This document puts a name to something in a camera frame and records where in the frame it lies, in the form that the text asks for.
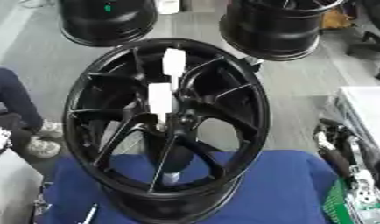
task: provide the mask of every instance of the black alloy wheel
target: black alloy wheel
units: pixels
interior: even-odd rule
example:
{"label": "black alloy wheel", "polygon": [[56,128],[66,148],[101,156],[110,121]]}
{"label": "black alloy wheel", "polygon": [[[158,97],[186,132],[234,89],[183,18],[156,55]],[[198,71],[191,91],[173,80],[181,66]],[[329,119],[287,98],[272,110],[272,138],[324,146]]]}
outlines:
{"label": "black alloy wheel", "polygon": [[[162,58],[167,48],[186,51],[186,72],[174,98],[178,108],[157,129],[149,112],[148,84],[169,82]],[[231,124],[240,141],[229,161],[221,149],[196,137],[207,119]],[[102,184],[113,204],[141,223],[194,223],[215,213],[234,195],[243,174],[259,155],[269,131],[266,94],[250,65],[212,45],[182,39],[147,39],[118,47],[89,66],[75,82],[63,115],[67,146],[81,166]],[[109,123],[119,123],[106,143]],[[116,147],[131,133],[144,136],[144,154],[155,173],[149,182],[110,166]],[[205,177],[165,185],[164,173],[185,171],[194,159]]]}
{"label": "black alloy wheel", "polygon": [[61,31],[79,45],[120,46],[150,32],[154,0],[59,0]]}
{"label": "black alloy wheel", "polygon": [[298,60],[320,42],[323,13],[343,0],[236,0],[220,22],[225,40],[263,60]]}

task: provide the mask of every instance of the rim lip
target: rim lip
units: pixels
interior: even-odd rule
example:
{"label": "rim lip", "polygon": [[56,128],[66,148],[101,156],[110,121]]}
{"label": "rim lip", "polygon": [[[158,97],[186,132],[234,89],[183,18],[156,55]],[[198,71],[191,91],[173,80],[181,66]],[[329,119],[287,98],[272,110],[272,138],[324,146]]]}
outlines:
{"label": "rim lip", "polygon": [[277,7],[273,7],[271,5],[263,4],[263,3],[250,3],[250,2],[248,2],[248,4],[250,4],[252,7],[262,6],[262,7],[265,7],[265,8],[271,9],[271,10],[275,10],[275,11],[284,11],[284,12],[292,12],[292,13],[315,13],[315,14],[318,14],[318,13],[322,13],[323,11],[330,10],[330,9],[334,8],[335,6],[341,4],[344,1],[345,0],[334,0],[333,3],[330,3],[328,5],[324,5],[324,6],[320,7],[320,8],[317,8],[317,9],[311,9],[311,10],[294,10],[294,9],[277,8]]}
{"label": "rim lip", "polygon": [[186,223],[186,224],[192,224],[197,223],[198,221],[202,221],[206,219],[207,217],[217,213],[222,207],[224,207],[231,199],[234,197],[236,191],[239,189],[241,183],[243,182],[244,175],[242,175],[240,178],[233,180],[232,186],[226,190],[227,194],[223,194],[224,197],[221,197],[220,200],[216,201],[217,203],[214,203],[209,209],[202,211],[198,214],[188,215],[181,220],[159,220],[159,219],[153,219],[150,217],[144,217],[140,213],[134,213],[132,211],[129,213],[127,208],[130,208],[130,206],[126,206],[124,204],[119,205],[118,200],[112,201],[111,195],[109,195],[109,190],[107,188],[102,187],[104,193],[107,195],[107,197],[112,201],[113,205],[119,210],[123,211],[126,215],[129,215],[132,219],[135,221],[140,221],[141,223],[154,223],[154,224],[178,224],[178,223]]}
{"label": "rim lip", "polygon": [[[250,83],[254,84],[254,93],[256,96],[258,96],[259,103],[263,105],[260,108],[260,115],[263,115],[263,119],[260,119],[260,125],[257,136],[255,136],[255,140],[251,141],[251,143],[248,145],[247,149],[249,148],[257,148],[256,155],[252,159],[248,159],[246,163],[240,163],[238,165],[238,169],[235,171],[231,171],[227,174],[225,178],[214,180],[210,183],[207,183],[202,186],[197,186],[192,189],[182,190],[178,192],[147,192],[144,190],[141,190],[139,188],[128,186],[119,183],[113,178],[108,177],[104,172],[98,170],[94,166],[92,166],[88,161],[86,161],[85,157],[83,156],[83,153],[81,153],[80,150],[76,150],[79,145],[76,143],[74,139],[74,133],[75,128],[73,125],[68,125],[69,123],[72,123],[73,117],[68,113],[72,109],[72,105],[75,101],[78,100],[80,96],[80,89],[82,87],[85,87],[84,79],[86,78],[86,75],[89,74],[90,70],[96,69],[96,68],[104,68],[107,66],[110,61],[116,60],[117,58],[121,57],[121,53],[126,52],[126,50],[129,50],[134,47],[143,47],[145,45],[169,45],[169,46],[175,46],[175,44],[180,43],[188,43],[190,45],[196,45],[198,47],[202,47],[207,49],[206,52],[215,52],[216,54],[220,54],[224,57],[225,61],[229,63],[232,67],[236,68],[239,72],[242,73],[243,78],[248,80]],[[77,160],[80,162],[81,166],[86,170],[94,179],[101,182],[105,186],[112,188],[116,191],[119,191],[120,193],[128,193],[136,197],[144,198],[144,199],[162,199],[162,200],[168,200],[168,199],[177,199],[178,197],[186,197],[186,196],[192,196],[195,194],[200,193],[207,193],[213,191],[215,188],[218,188],[219,186],[225,185],[228,182],[231,182],[240,176],[243,175],[243,173],[250,167],[252,162],[257,160],[258,156],[260,155],[260,152],[262,151],[262,147],[264,146],[264,142],[266,141],[266,137],[268,136],[269,128],[270,128],[270,107],[269,102],[266,97],[266,93],[264,92],[264,88],[261,85],[258,78],[252,73],[252,69],[250,65],[243,63],[235,56],[231,55],[230,53],[227,53],[223,51],[222,49],[219,49],[213,45],[202,43],[199,41],[191,40],[191,39],[185,39],[185,38],[154,38],[154,39],[145,39],[138,42],[132,42],[128,43],[126,45],[122,45],[121,47],[118,47],[110,52],[107,52],[103,56],[101,56],[99,59],[95,60],[90,66],[85,69],[85,71],[81,74],[81,76],[78,78],[78,80],[74,83],[73,87],[71,88],[69,95],[67,97],[67,101],[64,108],[63,113],[63,125],[64,125],[64,137],[67,144],[68,149],[72,152],[72,154],[77,158]]]}

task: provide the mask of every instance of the white foam block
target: white foam block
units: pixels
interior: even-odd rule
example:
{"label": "white foam block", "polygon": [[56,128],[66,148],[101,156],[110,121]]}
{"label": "white foam block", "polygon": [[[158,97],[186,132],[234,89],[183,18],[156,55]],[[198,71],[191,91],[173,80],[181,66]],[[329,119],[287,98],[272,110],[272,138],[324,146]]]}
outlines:
{"label": "white foam block", "polygon": [[168,48],[163,57],[163,73],[165,75],[181,77],[186,69],[186,52]]}
{"label": "white foam block", "polygon": [[148,101],[153,114],[172,112],[171,83],[152,83],[148,86]]}

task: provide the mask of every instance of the desk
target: desk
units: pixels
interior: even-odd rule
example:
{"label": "desk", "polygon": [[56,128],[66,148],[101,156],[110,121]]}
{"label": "desk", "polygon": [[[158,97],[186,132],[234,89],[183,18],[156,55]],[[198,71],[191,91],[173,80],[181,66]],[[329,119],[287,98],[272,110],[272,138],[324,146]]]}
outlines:
{"label": "desk", "polygon": [[0,156],[0,224],[29,223],[43,176],[12,150]]}

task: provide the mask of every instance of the table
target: table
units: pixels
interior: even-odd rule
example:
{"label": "table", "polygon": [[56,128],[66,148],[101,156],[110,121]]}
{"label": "table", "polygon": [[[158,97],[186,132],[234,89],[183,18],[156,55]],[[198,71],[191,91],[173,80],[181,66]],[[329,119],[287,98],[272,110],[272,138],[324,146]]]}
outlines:
{"label": "table", "polygon": [[[228,152],[215,156],[219,161]],[[148,179],[151,166],[141,155],[119,155],[112,160],[119,172]],[[197,175],[201,161],[195,159],[183,179]],[[98,184],[74,159],[64,157],[57,164],[54,184],[45,192],[52,208],[38,217],[38,224],[64,224],[83,221],[94,203],[99,210],[92,224],[134,224],[111,206]],[[325,224],[321,205],[336,180],[321,159],[299,150],[264,151],[246,172],[233,199],[220,212],[199,223],[218,224]]]}
{"label": "table", "polygon": [[29,223],[42,180],[14,151],[0,156],[0,224]]}

